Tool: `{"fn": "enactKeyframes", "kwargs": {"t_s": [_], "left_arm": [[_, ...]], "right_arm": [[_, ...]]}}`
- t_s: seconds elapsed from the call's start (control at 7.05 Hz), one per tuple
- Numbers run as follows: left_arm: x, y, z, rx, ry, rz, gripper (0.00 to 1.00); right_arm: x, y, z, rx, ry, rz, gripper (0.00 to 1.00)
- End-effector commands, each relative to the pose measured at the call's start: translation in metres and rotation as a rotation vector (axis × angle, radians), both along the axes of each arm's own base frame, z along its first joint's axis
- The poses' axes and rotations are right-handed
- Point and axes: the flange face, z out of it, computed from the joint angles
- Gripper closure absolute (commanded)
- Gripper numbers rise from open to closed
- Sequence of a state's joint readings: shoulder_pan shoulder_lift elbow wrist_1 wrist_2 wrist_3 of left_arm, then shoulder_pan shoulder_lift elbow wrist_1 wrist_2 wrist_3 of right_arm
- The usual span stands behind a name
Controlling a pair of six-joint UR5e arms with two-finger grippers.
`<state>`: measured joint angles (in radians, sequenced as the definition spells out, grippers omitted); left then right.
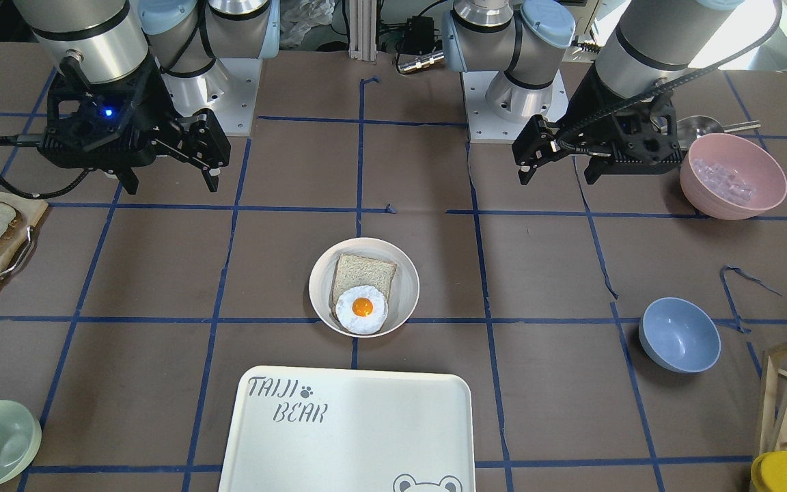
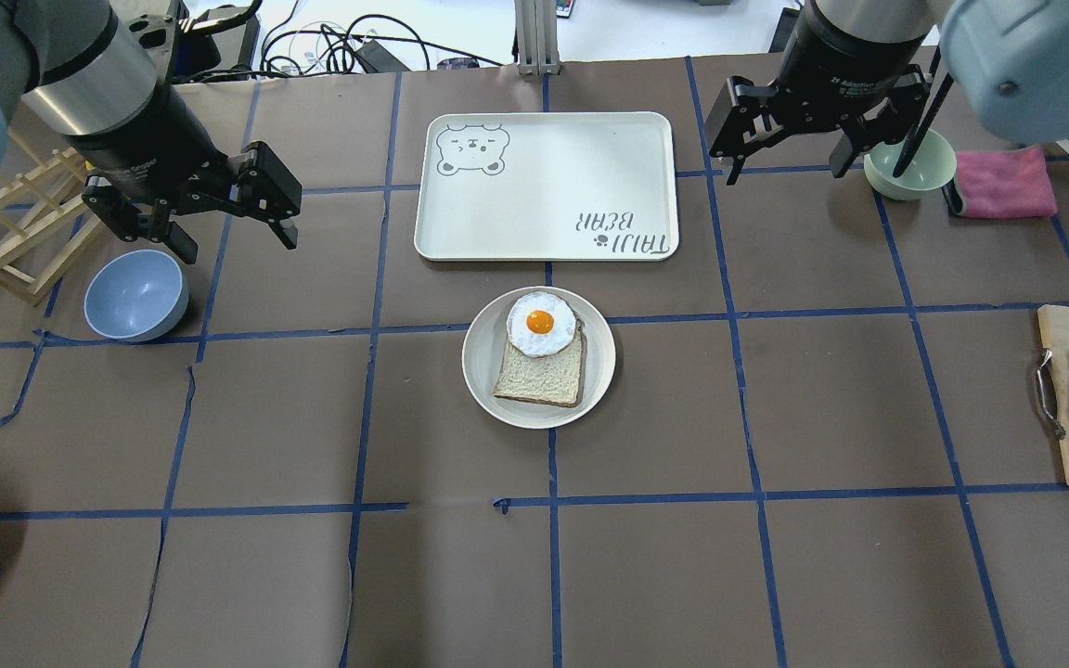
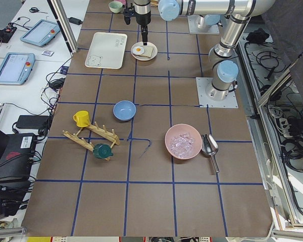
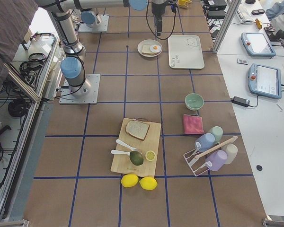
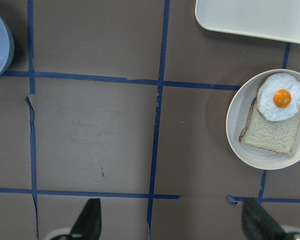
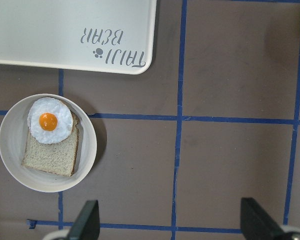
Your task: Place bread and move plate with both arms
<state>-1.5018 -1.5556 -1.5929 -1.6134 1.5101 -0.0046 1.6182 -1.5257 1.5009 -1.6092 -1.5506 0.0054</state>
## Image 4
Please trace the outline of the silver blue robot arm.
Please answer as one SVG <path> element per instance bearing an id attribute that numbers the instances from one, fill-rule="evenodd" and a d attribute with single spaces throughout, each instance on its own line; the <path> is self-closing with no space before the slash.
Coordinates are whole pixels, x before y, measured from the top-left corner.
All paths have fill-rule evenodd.
<path id="1" fill-rule="evenodd" d="M 75 32 L 71 11 L 95 8 L 131 7 L 136 11 L 146 8 L 146 0 L 37 0 L 36 4 L 45 9 L 63 43 L 66 58 L 61 62 L 61 71 L 69 85 L 67 97 L 86 97 L 91 89 L 84 68 L 85 47 Z"/>

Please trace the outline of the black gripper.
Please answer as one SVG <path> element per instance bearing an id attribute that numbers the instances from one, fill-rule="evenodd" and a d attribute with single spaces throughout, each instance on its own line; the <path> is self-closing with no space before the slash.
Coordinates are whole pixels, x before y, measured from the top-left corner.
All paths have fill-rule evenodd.
<path id="1" fill-rule="evenodd" d="M 162 32 L 162 16 L 165 13 L 166 0 L 152 0 L 151 1 L 151 12 L 155 16 L 155 31 L 156 33 Z"/>

